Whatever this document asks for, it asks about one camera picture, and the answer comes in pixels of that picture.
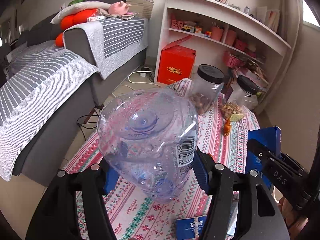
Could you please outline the blue tissue packet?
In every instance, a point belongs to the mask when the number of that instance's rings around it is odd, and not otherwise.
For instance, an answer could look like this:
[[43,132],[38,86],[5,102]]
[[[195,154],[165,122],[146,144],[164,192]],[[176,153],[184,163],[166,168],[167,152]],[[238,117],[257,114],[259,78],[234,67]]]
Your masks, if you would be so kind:
[[200,217],[184,218],[176,220],[176,239],[199,239],[206,215]]

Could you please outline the stack of papers and bags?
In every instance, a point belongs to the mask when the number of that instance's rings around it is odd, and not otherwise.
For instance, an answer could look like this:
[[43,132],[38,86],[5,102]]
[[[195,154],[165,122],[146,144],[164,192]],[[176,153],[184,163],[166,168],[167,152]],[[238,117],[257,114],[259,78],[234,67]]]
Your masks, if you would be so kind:
[[233,73],[238,77],[243,75],[253,81],[258,87],[266,89],[269,82],[265,76],[265,71],[251,59],[240,61],[237,66],[232,67]]

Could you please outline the orange snack wrapper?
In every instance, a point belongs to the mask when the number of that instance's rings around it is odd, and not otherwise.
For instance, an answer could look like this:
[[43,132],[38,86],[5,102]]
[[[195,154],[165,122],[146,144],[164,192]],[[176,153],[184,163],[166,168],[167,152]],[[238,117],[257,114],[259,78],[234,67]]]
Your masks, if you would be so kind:
[[231,121],[230,119],[226,119],[223,126],[223,136],[226,137],[230,134],[231,131]]

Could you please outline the white wall shelf unit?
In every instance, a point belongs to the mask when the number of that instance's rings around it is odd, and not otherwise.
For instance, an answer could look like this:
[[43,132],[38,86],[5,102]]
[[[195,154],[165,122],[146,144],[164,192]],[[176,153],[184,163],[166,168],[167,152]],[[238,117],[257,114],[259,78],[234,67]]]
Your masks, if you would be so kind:
[[280,69],[291,46],[270,28],[245,13],[212,0],[165,0],[159,38],[155,82],[161,50],[191,35],[181,45],[196,50],[195,64],[210,64],[228,73],[240,61],[251,59],[265,71],[269,82],[258,99],[255,113],[268,104],[283,71]]

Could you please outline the nut jar with green label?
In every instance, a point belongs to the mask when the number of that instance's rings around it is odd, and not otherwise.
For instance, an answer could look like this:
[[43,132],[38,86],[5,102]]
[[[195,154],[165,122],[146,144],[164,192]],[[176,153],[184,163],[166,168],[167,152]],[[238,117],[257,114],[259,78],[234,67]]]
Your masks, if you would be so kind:
[[219,104],[223,118],[230,122],[240,121],[245,117],[247,110],[252,110],[258,105],[258,92],[259,87],[252,80],[239,75]]

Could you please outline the nut jar with blue label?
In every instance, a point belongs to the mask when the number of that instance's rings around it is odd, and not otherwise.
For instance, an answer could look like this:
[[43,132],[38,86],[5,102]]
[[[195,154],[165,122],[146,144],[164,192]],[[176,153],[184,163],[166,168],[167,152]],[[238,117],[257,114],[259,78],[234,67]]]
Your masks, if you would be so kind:
[[206,113],[217,101],[224,78],[225,75],[219,68],[209,64],[199,65],[188,93],[198,115]]

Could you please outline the clear plastic water bottle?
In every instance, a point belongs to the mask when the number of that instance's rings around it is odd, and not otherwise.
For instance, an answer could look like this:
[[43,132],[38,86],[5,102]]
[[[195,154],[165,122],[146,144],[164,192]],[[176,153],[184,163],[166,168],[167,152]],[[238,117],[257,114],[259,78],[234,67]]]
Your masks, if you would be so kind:
[[188,98],[165,88],[135,90],[101,111],[98,148],[120,176],[167,203],[189,178],[198,130],[198,114]]

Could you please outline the red cardboard box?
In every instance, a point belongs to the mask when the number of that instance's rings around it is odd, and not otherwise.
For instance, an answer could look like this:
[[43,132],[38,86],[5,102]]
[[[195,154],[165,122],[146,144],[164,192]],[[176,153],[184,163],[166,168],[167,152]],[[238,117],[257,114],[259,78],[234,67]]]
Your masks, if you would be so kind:
[[181,44],[191,39],[188,35],[173,41],[161,50],[156,81],[170,85],[183,78],[189,78],[196,58],[196,50]]

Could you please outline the grey sofa with striped cover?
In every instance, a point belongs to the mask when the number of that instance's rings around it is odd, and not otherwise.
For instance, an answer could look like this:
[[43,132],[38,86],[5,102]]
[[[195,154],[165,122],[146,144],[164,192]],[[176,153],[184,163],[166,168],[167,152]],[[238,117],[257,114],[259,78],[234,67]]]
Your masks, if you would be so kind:
[[63,23],[81,8],[107,9],[127,0],[71,5],[32,27],[12,53],[1,86],[1,178],[24,175],[49,185],[78,132],[77,119],[104,101],[144,64],[147,19]]

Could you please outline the pink plush toy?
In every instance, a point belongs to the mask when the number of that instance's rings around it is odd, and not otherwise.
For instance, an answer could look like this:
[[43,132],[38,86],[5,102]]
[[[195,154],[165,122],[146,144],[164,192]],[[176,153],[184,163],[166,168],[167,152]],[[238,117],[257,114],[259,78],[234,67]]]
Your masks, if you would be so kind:
[[110,15],[126,15],[129,12],[129,8],[131,7],[131,4],[127,4],[123,1],[113,3],[108,8],[108,13]]

